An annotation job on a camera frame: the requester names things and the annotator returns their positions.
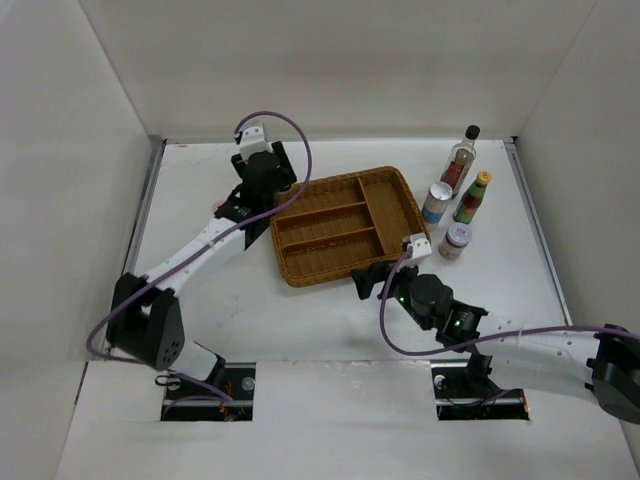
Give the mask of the tall clear black-cap bottle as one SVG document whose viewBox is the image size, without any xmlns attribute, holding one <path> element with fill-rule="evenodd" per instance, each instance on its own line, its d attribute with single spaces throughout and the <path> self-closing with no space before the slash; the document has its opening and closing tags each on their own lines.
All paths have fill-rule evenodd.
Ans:
<svg viewBox="0 0 640 480">
<path fill-rule="evenodd" d="M 475 141 L 480 132 L 479 126 L 469 125 L 462 140 L 451 149 L 440 180 L 452 188 L 453 197 L 458 194 L 471 165 L 476 159 Z"/>
</svg>

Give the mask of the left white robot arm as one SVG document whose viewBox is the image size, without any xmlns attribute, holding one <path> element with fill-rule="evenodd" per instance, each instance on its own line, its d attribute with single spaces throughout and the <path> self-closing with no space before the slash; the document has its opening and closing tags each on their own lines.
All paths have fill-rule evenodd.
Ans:
<svg viewBox="0 0 640 480">
<path fill-rule="evenodd" d="M 181 307 L 231 258 L 244 253 L 269 227 L 278 195 L 297 182 L 280 141 L 247 158 L 231 158 L 241 183 L 211 221 L 172 257 L 142 275 L 117 282 L 106 340 L 127 361 L 190 378 L 206 399 L 224 387 L 224 359 L 185 337 Z"/>
</svg>

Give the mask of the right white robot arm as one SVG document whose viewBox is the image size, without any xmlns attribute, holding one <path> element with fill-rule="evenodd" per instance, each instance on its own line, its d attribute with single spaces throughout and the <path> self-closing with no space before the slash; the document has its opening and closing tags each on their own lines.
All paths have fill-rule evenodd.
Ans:
<svg viewBox="0 0 640 480">
<path fill-rule="evenodd" d="M 380 284 L 380 302 L 395 299 L 421 330 L 432 331 L 435 354 L 468 354 L 463 380 L 471 393 L 555 393 L 638 423 L 638 334 L 614 324 L 528 327 L 455 299 L 436 275 L 399 262 L 376 262 L 351 278 L 360 299 Z"/>
</svg>

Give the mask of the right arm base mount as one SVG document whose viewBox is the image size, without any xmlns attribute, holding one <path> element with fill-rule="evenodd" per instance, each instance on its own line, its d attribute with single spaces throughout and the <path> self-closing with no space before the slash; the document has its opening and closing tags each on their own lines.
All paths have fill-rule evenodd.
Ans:
<svg viewBox="0 0 640 480">
<path fill-rule="evenodd" d="M 524 392 L 499 388 L 488 378 L 489 363 L 489 357 L 472 355 L 466 360 L 431 364 L 436 415 L 440 421 L 529 419 Z"/>
</svg>

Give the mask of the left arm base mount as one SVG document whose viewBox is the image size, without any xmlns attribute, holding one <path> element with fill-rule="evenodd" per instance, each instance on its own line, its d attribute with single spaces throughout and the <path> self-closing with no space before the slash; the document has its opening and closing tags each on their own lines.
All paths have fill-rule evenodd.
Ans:
<svg viewBox="0 0 640 480">
<path fill-rule="evenodd" d="M 213 379 L 190 381 L 175 373 L 159 374 L 164 389 L 160 420 L 164 422 L 248 422 L 253 419 L 255 363 L 228 363 Z"/>
</svg>

